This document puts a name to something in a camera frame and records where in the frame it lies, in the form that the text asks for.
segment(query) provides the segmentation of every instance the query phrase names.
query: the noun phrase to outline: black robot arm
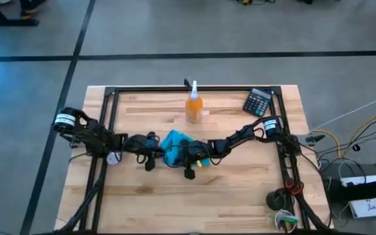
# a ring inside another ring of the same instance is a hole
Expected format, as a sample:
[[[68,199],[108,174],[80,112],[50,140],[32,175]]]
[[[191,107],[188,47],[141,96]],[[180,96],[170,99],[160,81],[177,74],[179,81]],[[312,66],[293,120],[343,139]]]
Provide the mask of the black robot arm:
[[[185,167],[185,177],[195,178],[191,165],[204,159],[222,159],[233,148],[248,140],[258,140],[269,143],[283,141],[289,137],[284,131],[283,120],[280,116],[264,117],[252,124],[242,127],[225,139],[208,140],[182,140],[180,143],[181,153],[179,163],[176,166]],[[159,147],[159,140],[154,132],[147,135],[136,134],[130,136],[127,133],[114,134],[107,130],[96,119],[88,117],[83,111],[75,108],[64,108],[56,116],[53,129],[60,136],[70,142],[71,147],[83,142],[89,155],[93,157],[106,157],[110,152],[122,153],[123,151],[134,153],[138,156],[138,163],[145,164],[145,170],[155,168],[155,159],[166,155],[166,151]]]

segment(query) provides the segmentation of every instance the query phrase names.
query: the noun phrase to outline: bottle cap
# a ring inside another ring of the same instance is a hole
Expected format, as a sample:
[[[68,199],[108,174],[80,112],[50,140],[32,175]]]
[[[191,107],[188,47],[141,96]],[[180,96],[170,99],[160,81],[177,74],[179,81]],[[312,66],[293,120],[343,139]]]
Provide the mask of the bottle cap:
[[[196,81],[193,81],[193,90],[189,96],[191,99],[198,99],[198,92],[196,91]]]

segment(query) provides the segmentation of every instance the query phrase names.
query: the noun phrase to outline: black floor stripe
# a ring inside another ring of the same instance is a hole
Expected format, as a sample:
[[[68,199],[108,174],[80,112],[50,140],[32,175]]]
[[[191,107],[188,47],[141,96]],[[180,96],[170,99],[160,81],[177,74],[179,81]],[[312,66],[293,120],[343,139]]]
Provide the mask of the black floor stripe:
[[[79,55],[82,61],[136,60],[136,59],[235,59],[273,57],[344,57],[376,56],[376,50],[334,52],[228,52],[228,53],[175,53],[175,54],[118,54]],[[2,56],[0,62],[15,61],[72,61],[74,55],[59,56]]]
[[[0,62],[15,61],[71,61],[71,55],[49,55],[49,56],[0,56]]]
[[[62,108],[65,105],[69,88],[71,86],[72,77],[76,68],[76,64],[78,62],[78,56],[79,56],[79,53],[81,52],[82,44],[84,43],[85,34],[88,28],[89,20],[91,19],[94,5],[95,5],[95,0],[90,0],[88,4],[88,8],[86,10],[84,21],[82,22],[81,31],[78,36],[78,41],[76,42],[75,50],[73,52],[73,59],[69,64],[69,68],[66,73],[65,81],[63,82],[59,100],[57,101],[55,112],[57,112],[60,108]],[[43,188],[47,169],[49,166],[50,156],[52,154],[53,146],[55,143],[55,138],[56,138],[56,132],[50,129],[50,132],[46,141],[46,145],[44,147],[42,160],[40,162],[39,171],[37,172],[37,177],[34,183],[33,191],[31,192],[31,197],[29,200],[27,211],[25,212],[23,224],[22,224],[21,231],[20,231],[21,235],[28,235],[30,233],[31,225],[33,224],[36,209],[39,204],[39,198],[40,198],[40,194]]]
[[[343,57],[376,56],[376,50],[336,52],[240,52],[240,53],[181,53],[181,54],[124,54],[80,55],[83,61],[133,60],[133,59],[223,59],[223,58],[272,58],[272,57]]]

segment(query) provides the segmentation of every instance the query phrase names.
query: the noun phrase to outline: yellow wire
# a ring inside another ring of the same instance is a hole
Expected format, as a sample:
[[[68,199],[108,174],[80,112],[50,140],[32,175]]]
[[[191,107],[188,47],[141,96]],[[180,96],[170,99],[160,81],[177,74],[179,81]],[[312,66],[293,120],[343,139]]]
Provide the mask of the yellow wire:
[[[324,133],[324,134],[328,134],[330,135],[333,139],[334,139],[334,142],[336,142],[336,146],[337,146],[337,156],[339,158],[342,158],[342,154],[340,152],[340,143],[339,143],[339,140],[336,138],[336,136],[334,136],[334,134],[332,134],[331,132],[329,131],[325,131],[325,130],[312,130],[312,132],[316,132],[316,133]]]
[[[351,138],[351,141],[349,141],[349,143],[353,142],[354,141],[354,138],[356,137],[356,135],[358,134],[358,132],[364,128],[366,125],[370,124],[371,122],[373,122],[374,120],[376,119],[376,115],[373,116],[371,119],[367,120],[364,124],[362,124],[361,126],[359,126],[355,132],[353,132],[353,135],[352,135],[352,138]],[[345,152],[343,152],[343,156],[346,156],[346,153],[350,150],[350,146],[347,147],[345,149]]]

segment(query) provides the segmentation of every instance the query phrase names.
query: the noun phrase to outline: white label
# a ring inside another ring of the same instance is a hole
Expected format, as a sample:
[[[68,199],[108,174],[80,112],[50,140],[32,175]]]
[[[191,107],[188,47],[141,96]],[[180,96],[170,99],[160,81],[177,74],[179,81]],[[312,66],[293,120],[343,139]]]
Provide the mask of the white label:
[[[69,115],[69,114],[58,114],[58,115],[56,116],[56,119],[57,119],[57,118],[66,118],[66,119],[69,119],[69,120],[71,120],[71,121],[75,121],[75,120],[76,120],[76,118],[75,118],[74,116]]]
[[[265,126],[265,131],[267,131],[269,129],[272,129],[272,128],[275,128],[275,124],[266,125]]]
[[[269,120],[269,121],[265,121],[265,122],[264,122],[264,125],[276,124],[276,123],[277,123],[276,120]]]
[[[66,118],[56,118],[55,123],[66,123],[71,126],[75,126],[75,122]]]

